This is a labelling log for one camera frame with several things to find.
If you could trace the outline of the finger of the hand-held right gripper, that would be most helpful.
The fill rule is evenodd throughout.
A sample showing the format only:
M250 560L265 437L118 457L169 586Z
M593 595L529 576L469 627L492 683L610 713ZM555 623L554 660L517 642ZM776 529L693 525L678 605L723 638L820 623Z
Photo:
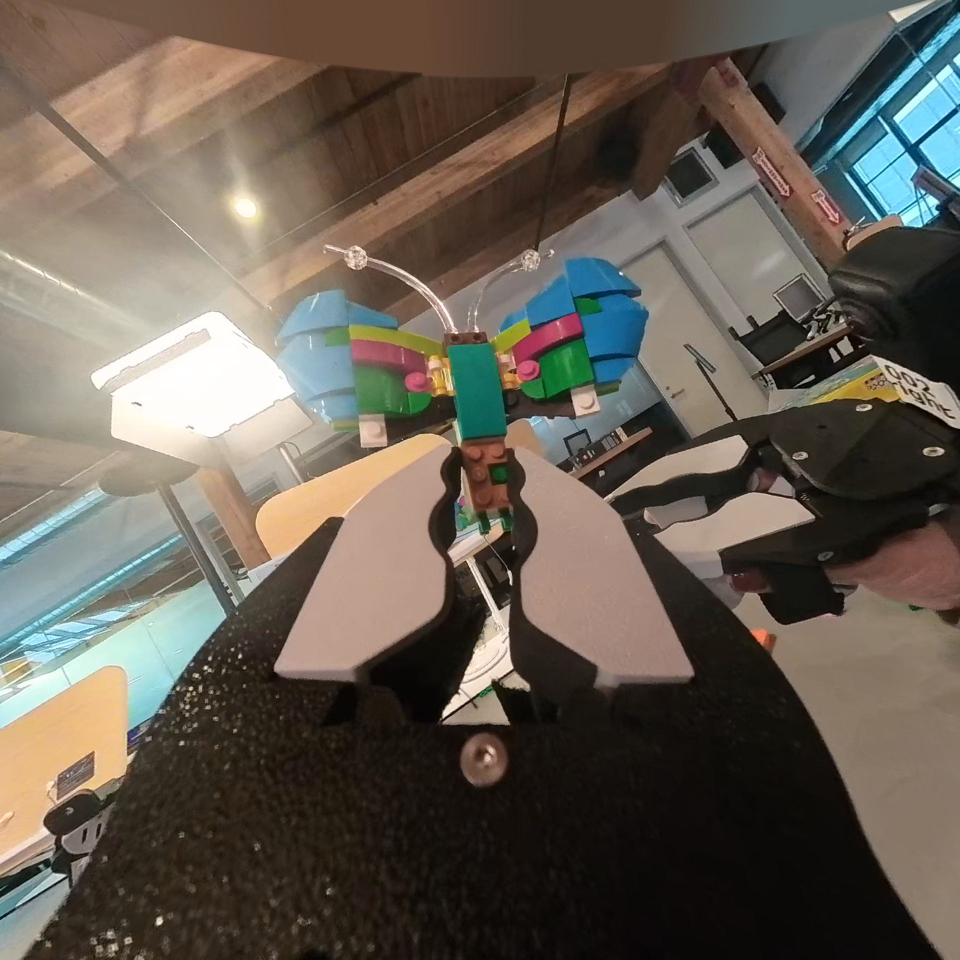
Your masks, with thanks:
M762 470L740 436L666 454L606 497L622 518L702 519L726 503L762 491Z
M643 518L685 568L711 580L723 574L724 551L813 522L815 513L795 498L748 491L714 510L705 497L692 496L646 508Z

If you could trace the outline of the grey door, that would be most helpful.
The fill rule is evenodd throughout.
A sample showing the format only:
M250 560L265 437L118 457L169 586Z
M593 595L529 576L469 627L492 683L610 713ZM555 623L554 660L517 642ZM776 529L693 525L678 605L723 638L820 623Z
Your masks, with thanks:
M624 273L641 289L640 301L649 312L640 363L691 437L696 426L695 371L684 347L690 320L696 319L690 288L664 243L630 261Z

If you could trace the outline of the wooden post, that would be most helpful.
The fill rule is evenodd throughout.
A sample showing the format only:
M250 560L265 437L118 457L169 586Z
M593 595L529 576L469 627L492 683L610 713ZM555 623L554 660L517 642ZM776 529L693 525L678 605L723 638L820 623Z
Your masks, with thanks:
M706 71L700 87L702 105L719 123L750 163L762 186L780 208L788 223L826 270L831 270L846 255L846 236L851 227L828 189L803 160L788 136L769 115L750 90L738 67L725 56L718 58ZM791 198L780 198L766 183L751 161L761 147L793 187ZM846 217L842 225L828 222L810 194L823 188Z

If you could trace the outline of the spare hand-held gripper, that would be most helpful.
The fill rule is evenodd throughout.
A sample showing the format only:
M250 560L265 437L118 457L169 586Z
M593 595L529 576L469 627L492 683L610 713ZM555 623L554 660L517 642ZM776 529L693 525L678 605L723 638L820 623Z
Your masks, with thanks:
M54 838L51 870L72 888L86 869L114 807L114 798L79 790L52 808L43 826Z

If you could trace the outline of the white panel lamp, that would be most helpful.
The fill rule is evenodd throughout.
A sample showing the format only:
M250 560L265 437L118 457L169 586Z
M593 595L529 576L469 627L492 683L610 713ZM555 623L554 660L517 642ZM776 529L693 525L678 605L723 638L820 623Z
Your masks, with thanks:
M309 430L278 364L211 311L90 375L114 439L199 467L254 460Z

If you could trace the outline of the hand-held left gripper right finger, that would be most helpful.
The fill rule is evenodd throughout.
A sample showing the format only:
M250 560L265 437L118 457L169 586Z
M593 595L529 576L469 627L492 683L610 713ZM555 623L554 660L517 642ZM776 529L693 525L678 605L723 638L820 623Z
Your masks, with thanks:
M623 519L538 454L509 453L510 657L534 697L561 713L688 684L690 657Z

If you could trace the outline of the person's right hand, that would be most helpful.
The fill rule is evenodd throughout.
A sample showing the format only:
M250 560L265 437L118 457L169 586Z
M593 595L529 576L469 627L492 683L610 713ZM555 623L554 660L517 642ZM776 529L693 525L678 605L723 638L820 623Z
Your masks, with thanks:
M922 528L896 534L869 558L825 567L835 584L861 587L959 623L959 514L946 510Z

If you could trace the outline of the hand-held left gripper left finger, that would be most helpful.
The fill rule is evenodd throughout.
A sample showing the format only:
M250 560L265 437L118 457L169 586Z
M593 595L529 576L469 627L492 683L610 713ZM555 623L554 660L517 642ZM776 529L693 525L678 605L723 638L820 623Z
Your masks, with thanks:
M438 447L346 513L274 662L278 677L389 690L409 718L440 720L484 626L450 558L462 462L460 448Z

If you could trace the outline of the yellow lego box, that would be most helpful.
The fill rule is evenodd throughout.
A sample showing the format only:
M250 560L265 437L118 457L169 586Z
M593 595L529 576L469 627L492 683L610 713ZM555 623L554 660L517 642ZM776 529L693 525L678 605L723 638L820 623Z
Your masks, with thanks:
M872 356L834 372L802 389L774 389L768 397L768 413L840 400L896 402L896 389L887 381Z

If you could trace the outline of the black office chair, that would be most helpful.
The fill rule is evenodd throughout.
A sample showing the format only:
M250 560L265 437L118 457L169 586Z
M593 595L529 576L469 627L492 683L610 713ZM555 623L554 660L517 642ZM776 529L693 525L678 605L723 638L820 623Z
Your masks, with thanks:
M752 316L748 316L747 320L752 325L746 333L739 333L733 326L727 331L762 368L780 361L807 341L807 326L784 309L763 323L756 323Z

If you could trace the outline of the colourful lego butterfly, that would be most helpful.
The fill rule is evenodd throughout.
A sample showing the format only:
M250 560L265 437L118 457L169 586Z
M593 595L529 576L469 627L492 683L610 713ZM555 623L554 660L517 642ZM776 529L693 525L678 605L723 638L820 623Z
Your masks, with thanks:
M343 290L294 307L276 344L277 363L299 403L337 431L356 429L364 449L382 449L427 426L451 424L462 459L463 496L487 534L513 528L507 432L532 417L594 416L639 360L649 312L642 289L606 259L563 262L559 276L489 337L478 322L489 286L537 270L527 249L497 270L458 327L450 309L412 273L361 246L324 245L355 272L387 274L422 296L442 337L402 331L399 322L349 300Z

